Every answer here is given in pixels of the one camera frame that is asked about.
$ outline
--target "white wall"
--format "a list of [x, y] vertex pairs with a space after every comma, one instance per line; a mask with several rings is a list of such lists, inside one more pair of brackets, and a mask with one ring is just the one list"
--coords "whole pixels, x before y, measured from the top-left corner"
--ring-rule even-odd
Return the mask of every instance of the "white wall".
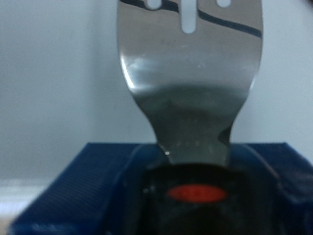
[[[263, 0], [260, 73], [233, 142], [313, 161], [313, 8]], [[116, 1], [0, 0], [0, 179], [52, 178], [87, 142], [154, 142], [123, 80]]]

